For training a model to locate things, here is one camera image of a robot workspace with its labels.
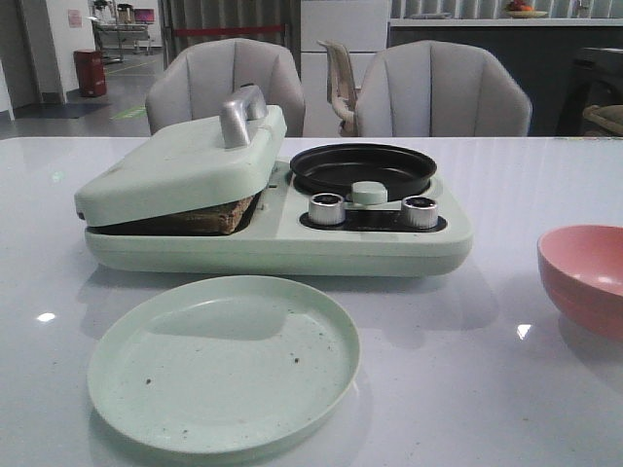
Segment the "mint green breakfast maker base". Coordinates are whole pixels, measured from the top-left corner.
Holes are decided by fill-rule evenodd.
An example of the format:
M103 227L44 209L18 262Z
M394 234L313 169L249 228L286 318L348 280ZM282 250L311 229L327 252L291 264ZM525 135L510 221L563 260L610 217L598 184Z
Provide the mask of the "mint green breakfast maker base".
M437 202L437 232L317 230L301 217L308 198L294 187L288 162L278 161L248 225L229 235L116 235L87 228L85 240L109 268L212 274L420 277L458 268L472 246L471 223L443 181L424 196Z

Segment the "mint green round plate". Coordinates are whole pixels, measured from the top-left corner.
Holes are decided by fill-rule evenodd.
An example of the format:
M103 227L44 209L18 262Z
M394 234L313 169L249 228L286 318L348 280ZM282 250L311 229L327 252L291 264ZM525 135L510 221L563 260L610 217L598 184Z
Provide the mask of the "mint green round plate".
M348 313L311 286L239 275L136 306L88 370L99 415L153 449L214 457L293 445L336 409L357 374Z

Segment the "black round frying pan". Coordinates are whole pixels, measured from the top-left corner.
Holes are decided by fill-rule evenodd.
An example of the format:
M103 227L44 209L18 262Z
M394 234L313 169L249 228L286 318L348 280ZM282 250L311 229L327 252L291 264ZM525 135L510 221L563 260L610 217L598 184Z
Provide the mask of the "black round frying pan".
M334 193L348 197L360 181L383 184L390 201L419 195L437 170L436 162L413 149L377 143L318 146L290 161L297 189L308 194Z

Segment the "pink bowl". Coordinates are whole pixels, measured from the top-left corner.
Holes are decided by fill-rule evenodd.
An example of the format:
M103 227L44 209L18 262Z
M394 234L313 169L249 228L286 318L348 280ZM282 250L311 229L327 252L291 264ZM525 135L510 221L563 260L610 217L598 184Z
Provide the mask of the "pink bowl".
M622 340L622 229L572 225L537 242L541 283L568 319L605 338Z

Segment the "red trash bin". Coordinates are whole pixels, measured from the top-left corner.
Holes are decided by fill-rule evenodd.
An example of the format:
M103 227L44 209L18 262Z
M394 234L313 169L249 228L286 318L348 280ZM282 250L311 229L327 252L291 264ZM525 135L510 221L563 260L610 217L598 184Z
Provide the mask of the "red trash bin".
M97 50L78 50L73 53L80 95L99 97L107 92L102 53Z

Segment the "silver control knob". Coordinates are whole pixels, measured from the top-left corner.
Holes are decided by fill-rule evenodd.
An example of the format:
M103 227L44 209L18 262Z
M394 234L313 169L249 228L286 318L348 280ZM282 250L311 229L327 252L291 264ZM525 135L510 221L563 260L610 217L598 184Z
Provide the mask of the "silver control knob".
M337 226L346 220L344 198L338 194L319 193L309 199L308 217L319 226Z
M434 199L410 196L401 200L400 222L414 229L431 229L438 222L438 205Z

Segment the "beige cushion at right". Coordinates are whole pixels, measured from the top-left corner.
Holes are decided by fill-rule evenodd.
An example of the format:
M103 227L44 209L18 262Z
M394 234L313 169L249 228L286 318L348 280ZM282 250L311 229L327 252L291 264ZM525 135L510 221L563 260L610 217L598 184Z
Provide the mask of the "beige cushion at right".
M587 126L585 134L587 136L621 137L623 135L622 115L622 104L586 107L582 112Z

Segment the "right grey upholstered chair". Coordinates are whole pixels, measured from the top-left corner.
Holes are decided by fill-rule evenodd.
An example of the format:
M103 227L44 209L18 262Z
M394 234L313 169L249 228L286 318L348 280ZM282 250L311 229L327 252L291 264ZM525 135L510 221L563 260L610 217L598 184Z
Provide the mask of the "right grey upholstered chair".
M425 40L375 54L354 117L363 137L526 136L531 110L487 50Z

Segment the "left silver control knob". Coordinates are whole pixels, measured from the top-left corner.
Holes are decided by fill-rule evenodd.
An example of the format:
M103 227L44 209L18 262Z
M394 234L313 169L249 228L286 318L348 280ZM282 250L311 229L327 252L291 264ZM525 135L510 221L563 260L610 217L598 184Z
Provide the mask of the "left silver control knob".
M346 220L344 198L338 194L319 193L309 199L308 217L319 226L337 226Z

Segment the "dark counter with white top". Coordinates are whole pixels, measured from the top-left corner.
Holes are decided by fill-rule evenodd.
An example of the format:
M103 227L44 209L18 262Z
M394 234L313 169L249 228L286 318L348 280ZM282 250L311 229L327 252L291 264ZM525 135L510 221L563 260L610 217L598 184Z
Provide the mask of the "dark counter with white top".
M554 136L575 54L622 50L620 18L393 19L390 47L421 40L461 43L494 54L529 96L531 136Z

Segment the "background desk with monitor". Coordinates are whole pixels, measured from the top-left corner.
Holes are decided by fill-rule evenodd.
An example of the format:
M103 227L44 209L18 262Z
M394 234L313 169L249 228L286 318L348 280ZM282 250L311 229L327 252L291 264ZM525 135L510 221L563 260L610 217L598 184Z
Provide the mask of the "background desk with monitor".
M158 9L145 1L90 1L96 48L104 64L121 63L125 53L153 53Z

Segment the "left grey upholstered chair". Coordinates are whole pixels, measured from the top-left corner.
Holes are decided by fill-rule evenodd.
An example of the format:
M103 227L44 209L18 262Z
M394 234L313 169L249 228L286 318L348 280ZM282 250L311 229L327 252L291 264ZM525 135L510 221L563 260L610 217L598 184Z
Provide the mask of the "left grey upholstered chair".
M201 43L180 53L147 93L150 132L217 116L222 102L249 84L281 108L288 137L303 135L306 104L292 53L244 38Z

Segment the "right silver control knob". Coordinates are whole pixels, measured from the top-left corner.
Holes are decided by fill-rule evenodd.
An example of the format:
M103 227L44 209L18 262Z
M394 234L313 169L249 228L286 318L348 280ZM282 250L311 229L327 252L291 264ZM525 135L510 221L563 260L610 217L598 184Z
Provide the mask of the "right silver control knob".
M434 199L410 196L401 200L400 222L414 229L431 229L438 222L438 205Z

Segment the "grey upholstered chair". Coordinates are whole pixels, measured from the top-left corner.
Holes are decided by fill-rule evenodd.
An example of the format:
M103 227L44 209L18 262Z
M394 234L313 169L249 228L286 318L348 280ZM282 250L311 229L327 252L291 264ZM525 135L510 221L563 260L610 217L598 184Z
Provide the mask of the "grey upholstered chair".
M375 54L354 117L363 137L526 136L531 110L487 50L425 40Z
M306 104L292 53L244 38L201 43L180 53L147 93L150 132L217 116L222 102L249 84L281 108L288 137L303 135Z

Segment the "white cabinet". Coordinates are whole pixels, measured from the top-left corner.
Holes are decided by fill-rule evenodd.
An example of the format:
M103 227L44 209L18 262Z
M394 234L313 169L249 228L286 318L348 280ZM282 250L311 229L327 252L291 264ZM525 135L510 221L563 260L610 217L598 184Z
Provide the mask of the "white cabinet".
M337 137L340 119L327 101L327 54L318 42L346 46L355 86L361 87L374 54L385 48L389 1L301 3L301 81L306 101L304 135Z

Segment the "black appliance at right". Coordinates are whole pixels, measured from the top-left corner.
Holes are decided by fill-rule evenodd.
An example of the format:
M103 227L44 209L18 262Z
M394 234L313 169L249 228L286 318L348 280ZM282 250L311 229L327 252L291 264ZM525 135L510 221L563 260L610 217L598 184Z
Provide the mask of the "black appliance at right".
M591 105L622 103L622 50L582 48L573 58L568 90L558 120L559 136L581 135L587 126L582 117Z

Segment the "red barrier tape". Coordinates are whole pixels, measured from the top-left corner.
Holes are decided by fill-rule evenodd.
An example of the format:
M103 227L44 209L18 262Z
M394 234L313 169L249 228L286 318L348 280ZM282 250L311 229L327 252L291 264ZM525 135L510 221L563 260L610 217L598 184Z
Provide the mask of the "red barrier tape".
M217 28L186 28L173 29L175 37L199 37L199 36L239 36L257 35L269 33L285 33L286 24L273 24L265 26L243 26L243 27L217 27Z

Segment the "fruit plate on counter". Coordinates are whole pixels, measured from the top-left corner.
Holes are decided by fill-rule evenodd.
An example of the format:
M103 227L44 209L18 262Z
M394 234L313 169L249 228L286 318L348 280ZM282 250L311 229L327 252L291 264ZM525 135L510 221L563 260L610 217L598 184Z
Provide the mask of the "fruit plate on counter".
M545 18L547 11L536 10L526 1L509 1L503 8L504 13L510 18Z

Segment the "bread slice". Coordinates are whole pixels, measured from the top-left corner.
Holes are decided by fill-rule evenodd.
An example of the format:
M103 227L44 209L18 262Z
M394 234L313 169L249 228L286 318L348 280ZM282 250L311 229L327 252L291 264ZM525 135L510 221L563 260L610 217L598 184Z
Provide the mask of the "bread slice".
M151 234L232 234L252 207L255 196L164 216L141 220L141 231Z

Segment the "mint green hinged lid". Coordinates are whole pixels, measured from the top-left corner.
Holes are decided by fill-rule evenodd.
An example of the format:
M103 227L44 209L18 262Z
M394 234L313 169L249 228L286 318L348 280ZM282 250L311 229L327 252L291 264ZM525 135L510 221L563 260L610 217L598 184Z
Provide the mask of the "mint green hinged lid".
M281 108L269 105L246 129L249 143L238 146L225 142L219 117L160 129L75 194L79 218L108 227L255 196L286 134Z

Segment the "beige office chair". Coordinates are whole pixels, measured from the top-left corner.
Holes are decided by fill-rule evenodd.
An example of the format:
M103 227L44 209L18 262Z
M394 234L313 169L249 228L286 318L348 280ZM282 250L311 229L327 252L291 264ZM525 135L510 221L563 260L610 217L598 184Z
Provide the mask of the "beige office chair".
M327 102L340 119L340 135L358 135L354 110L358 97L348 49L333 41L317 42L327 53Z

